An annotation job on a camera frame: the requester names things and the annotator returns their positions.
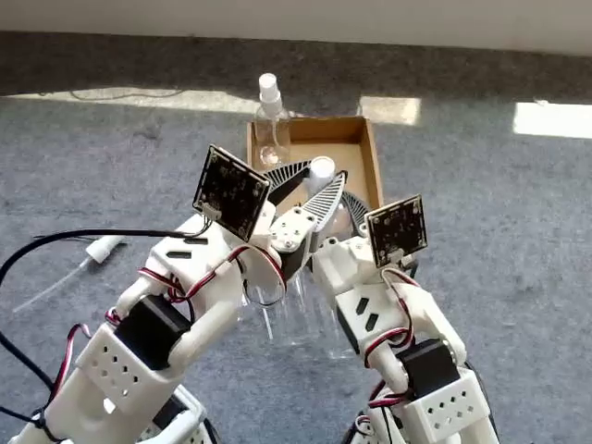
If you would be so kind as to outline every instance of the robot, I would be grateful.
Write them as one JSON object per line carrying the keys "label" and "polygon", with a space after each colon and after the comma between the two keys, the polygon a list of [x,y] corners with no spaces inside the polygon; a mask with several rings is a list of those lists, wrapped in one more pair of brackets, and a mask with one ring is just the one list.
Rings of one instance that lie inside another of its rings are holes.
{"label": "robot", "polygon": [[199,214],[152,248],[39,421],[9,444],[219,443],[183,377],[237,322],[248,288],[285,291],[305,266],[364,366],[382,377],[344,443],[498,444],[463,341],[404,273],[426,246],[421,196],[362,212],[356,235],[338,240],[327,230],[345,172],[276,215],[307,167],[262,175],[211,146],[193,203]]}

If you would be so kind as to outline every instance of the white spray nozzle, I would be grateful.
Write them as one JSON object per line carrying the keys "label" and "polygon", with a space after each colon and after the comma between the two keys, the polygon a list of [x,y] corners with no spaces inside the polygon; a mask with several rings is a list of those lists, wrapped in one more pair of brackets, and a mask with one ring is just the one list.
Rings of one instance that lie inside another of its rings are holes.
{"label": "white spray nozzle", "polygon": [[278,78],[270,72],[266,72],[259,78],[259,100],[263,104],[273,104],[281,100]]}
{"label": "white spray nozzle", "polygon": [[335,162],[326,155],[319,155],[311,161],[306,187],[309,196],[318,193],[335,177]]}

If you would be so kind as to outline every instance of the gray carpet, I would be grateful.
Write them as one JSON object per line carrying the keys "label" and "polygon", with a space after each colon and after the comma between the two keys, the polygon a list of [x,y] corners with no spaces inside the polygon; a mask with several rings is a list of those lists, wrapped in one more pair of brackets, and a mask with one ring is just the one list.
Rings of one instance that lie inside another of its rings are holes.
{"label": "gray carpet", "polygon": [[[0,33],[2,95],[229,94],[216,111],[1,98],[0,258],[60,229],[178,225],[208,143],[245,155],[251,116],[224,109],[255,99],[263,71],[307,115],[355,114],[362,95],[417,97],[416,125],[375,130],[386,197],[424,195],[418,278],[480,369],[502,442],[589,442],[592,141],[516,135],[512,120],[516,102],[589,103],[591,68],[583,58],[450,49]],[[31,254],[2,288],[3,331],[53,374],[69,326],[97,327],[151,244],[132,240],[50,302],[12,315],[83,257],[76,242]],[[339,442],[376,375],[319,350],[266,349],[254,331],[247,323],[226,335],[186,381],[224,442]],[[42,385],[0,356],[0,403],[42,404]],[[0,441],[20,428],[0,416]]]}

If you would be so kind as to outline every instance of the clear plastic bottle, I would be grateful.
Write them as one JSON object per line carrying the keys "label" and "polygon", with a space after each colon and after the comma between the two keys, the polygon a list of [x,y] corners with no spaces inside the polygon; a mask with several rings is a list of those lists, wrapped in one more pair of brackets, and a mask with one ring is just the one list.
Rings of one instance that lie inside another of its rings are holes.
{"label": "clear plastic bottle", "polygon": [[273,168],[290,161],[290,115],[281,101],[278,79],[271,73],[259,78],[261,106],[255,114],[255,141],[261,164]]}

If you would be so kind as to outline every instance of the plastic tube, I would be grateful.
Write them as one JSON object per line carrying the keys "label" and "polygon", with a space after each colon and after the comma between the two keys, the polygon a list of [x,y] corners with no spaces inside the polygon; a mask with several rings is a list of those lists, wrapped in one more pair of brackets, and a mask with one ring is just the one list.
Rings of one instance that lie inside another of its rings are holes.
{"label": "plastic tube", "polygon": [[92,260],[93,259],[90,256],[87,257],[82,262],[80,262],[80,264],[76,268],[74,268],[67,275],[65,275],[64,277],[62,277],[61,279],[59,279],[57,282],[55,282],[54,284],[52,284],[50,287],[47,287],[45,290],[37,293],[35,296],[33,296],[32,298],[30,298],[29,300],[23,302],[21,305],[19,305],[16,308],[14,308],[12,310],[12,313],[16,314],[16,313],[20,312],[21,310],[23,310],[23,309],[25,309],[25,308],[33,305],[35,302],[37,302],[40,299],[44,298],[45,296],[47,296],[48,294],[50,294],[52,291],[60,288],[62,285],[64,285],[65,282],[67,282],[71,278],[74,278],[76,275],[78,275],[79,272],[81,272],[84,268],[86,268],[87,265],[90,264]]}

